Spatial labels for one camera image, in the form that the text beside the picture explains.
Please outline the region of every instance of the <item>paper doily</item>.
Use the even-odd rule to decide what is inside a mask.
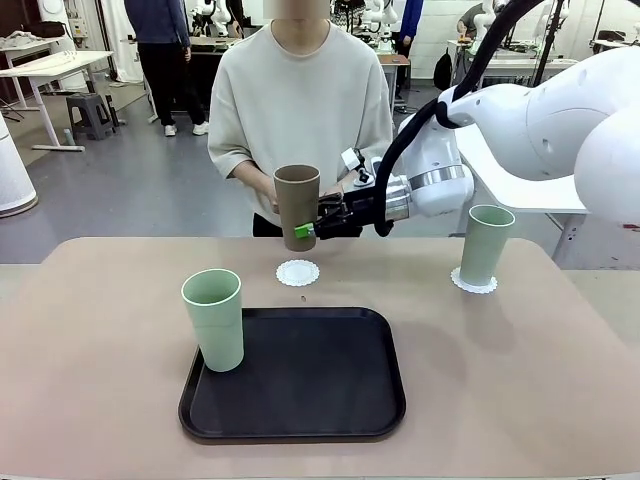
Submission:
[[[491,281],[489,285],[485,285],[483,287],[478,287],[476,285],[469,285],[467,282],[460,279],[460,267],[456,268],[453,272],[451,272],[451,281],[457,286],[460,287],[465,292],[469,293],[491,293],[496,288],[498,288],[498,280],[496,277],[491,277]]]
[[[311,285],[320,276],[320,269],[315,263],[307,260],[289,260],[276,270],[276,277],[289,287]]]

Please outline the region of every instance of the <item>black tray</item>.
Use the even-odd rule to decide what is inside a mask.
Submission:
[[[201,440],[359,441],[406,401],[391,328],[366,308],[243,310],[245,354],[226,373],[196,353],[178,414]]]

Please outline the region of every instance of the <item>tray rim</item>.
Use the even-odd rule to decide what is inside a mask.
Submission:
[[[387,357],[389,360],[389,368],[391,370],[391,383],[394,386],[394,396],[396,399],[396,403],[398,404],[397,412],[392,421],[376,432],[367,432],[367,433],[353,433],[353,434],[340,434],[336,435],[333,433],[297,433],[297,434],[287,434],[287,435],[233,435],[233,436],[215,436],[208,435],[199,430],[191,421],[190,418],[190,405],[194,398],[195,387],[198,384],[198,380],[200,378],[200,370],[204,365],[204,358],[202,353],[200,352],[200,348],[196,348],[196,353],[194,355],[193,361],[191,363],[191,367],[189,368],[189,374],[185,381],[185,386],[182,390],[182,394],[180,395],[180,401],[178,403],[178,418],[180,419],[180,423],[183,429],[191,435],[194,439],[200,441],[211,441],[211,442],[234,442],[234,441],[269,441],[269,440],[290,440],[296,439],[301,441],[327,441],[333,439],[336,442],[340,441],[353,441],[354,439],[363,439],[363,440],[372,440],[385,437],[393,432],[402,420],[407,411],[407,399],[404,393],[404,387],[402,384],[402,376],[400,374],[400,366],[398,365],[398,358],[396,355],[395,343],[393,342],[393,333],[391,331],[391,325],[380,313],[376,312],[367,307],[265,307],[265,308],[243,308],[242,309],[242,318],[245,316],[257,317],[260,316],[261,312],[268,312],[270,314],[274,314],[276,312],[282,311],[313,311],[323,313],[327,313],[327,311],[331,310],[357,310],[359,312],[367,312],[368,316],[373,317],[377,321],[382,323],[382,328],[386,330],[385,336],[385,346],[387,350]]]

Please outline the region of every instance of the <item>gray stool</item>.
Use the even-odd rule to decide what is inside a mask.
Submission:
[[[79,122],[73,120],[74,108],[80,111],[82,120]],[[84,133],[94,140],[104,140],[107,132],[113,130],[113,122],[102,97],[96,93],[75,93],[67,97],[67,110],[73,138],[77,139],[79,133]]]

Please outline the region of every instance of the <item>brown cup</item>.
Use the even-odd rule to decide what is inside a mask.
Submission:
[[[274,174],[278,210],[285,246],[293,252],[306,252],[316,238],[297,238],[295,228],[318,219],[320,172],[309,165],[288,165]]]

